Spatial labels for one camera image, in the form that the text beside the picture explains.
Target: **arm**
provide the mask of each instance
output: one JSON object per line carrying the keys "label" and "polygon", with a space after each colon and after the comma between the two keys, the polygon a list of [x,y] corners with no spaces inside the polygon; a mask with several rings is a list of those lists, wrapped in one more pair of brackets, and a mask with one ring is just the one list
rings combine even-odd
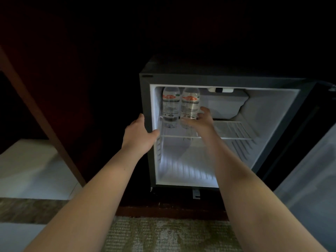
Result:
{"label": "arm", "polygon": [[227,215],[244,251],[326,251],[276,195],[225,145],[209,109],[183,120],[202,137],[215,160]]}
{"label": "arm", "polygon": [[147,133],[140,114],[126,129],[121,150],[67,203],[25,251],[100,251],[138,160],[158,130]]}

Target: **bottle label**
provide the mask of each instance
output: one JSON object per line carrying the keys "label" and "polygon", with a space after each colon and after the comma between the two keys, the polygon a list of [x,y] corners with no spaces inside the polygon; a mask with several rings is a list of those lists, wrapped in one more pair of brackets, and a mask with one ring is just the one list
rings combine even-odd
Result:
{"label": "bottle label", "polygon": [[196,119],[199,110],[200,97],[197,94],[182,97],[181,118]]}
{"label": "bottle label", "polygon": [[162,95],[162,116],[164,118],[179,117],[180,95]]}

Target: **red logo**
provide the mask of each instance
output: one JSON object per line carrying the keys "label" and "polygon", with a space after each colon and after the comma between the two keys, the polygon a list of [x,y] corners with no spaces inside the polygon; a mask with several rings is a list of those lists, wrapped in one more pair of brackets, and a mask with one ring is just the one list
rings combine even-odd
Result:
{"label": "red logo", "polygon": [[187,96],[187,97],[182,97],[183,99],[186,99],[187,101],[196,101],[197,98],[193,96]]}
{"label": "red logo", "polygon": [[176,98],[176,96],[173,96],[173,95],[163,95],[162,98],[163,99],[174,99],[174,98]]}

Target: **open refrigerator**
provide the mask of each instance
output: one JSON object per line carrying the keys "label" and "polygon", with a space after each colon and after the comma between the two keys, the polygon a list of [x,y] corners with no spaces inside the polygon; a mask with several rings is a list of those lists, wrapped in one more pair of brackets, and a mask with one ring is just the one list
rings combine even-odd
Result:
{"label": "open refrigerator", "polygon": [[153,59],[139,78],[145,127],[148,131],[160,129],[148,153],[152,187],[218,187],[212,160],[197,132],[180,123],[176,128],[163,126],[164,87],[179,87],[180,92],[185,87],[199,88],[200,106],[212,112],[219,136],[257,173],[317,83]]}

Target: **mini fridge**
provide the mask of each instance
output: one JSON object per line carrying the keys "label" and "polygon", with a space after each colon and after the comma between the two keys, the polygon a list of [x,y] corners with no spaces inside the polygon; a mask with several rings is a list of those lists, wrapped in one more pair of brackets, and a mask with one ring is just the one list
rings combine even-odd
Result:
{"label": "mini fridge", "polygon": [[[281,172],[277,163],[286,155],[284,148],[288,149],[296,137],[300,138],[302,127],[298,124],[315,120],[313,117],[319,112],[314,112],[314,108],[326,99],[321,97],[322,93],[331,101],[334,96],[329,94],[335,89],[333,84],[304,77],[155,58],[146,64],[139,78],[145,127],[148,131],[160,129],[159,138],[148,152],[152,187],[218,188],[212,159],[197,132],[182,128],[180,123],[175,128],[163,126],[164,87],[179,87],[181,92],[185,87],[199,88],[201,106],[211,110],[220,137],[253,172],[262,180],[269,179],[273,186],[278,186],[295,167],[283,167]],[[334,120],[323,122],[319,120],[315,126],[319,133]],[[293,159],[293,163],[298,164],[314,146],[312,142],[317,143],[323,135],[309,142],[310,148],[298,149],[298,159]],[[305,139],[309,137],[296,143],[307,145]],[[270,180],[270,174],[279,172]]]}

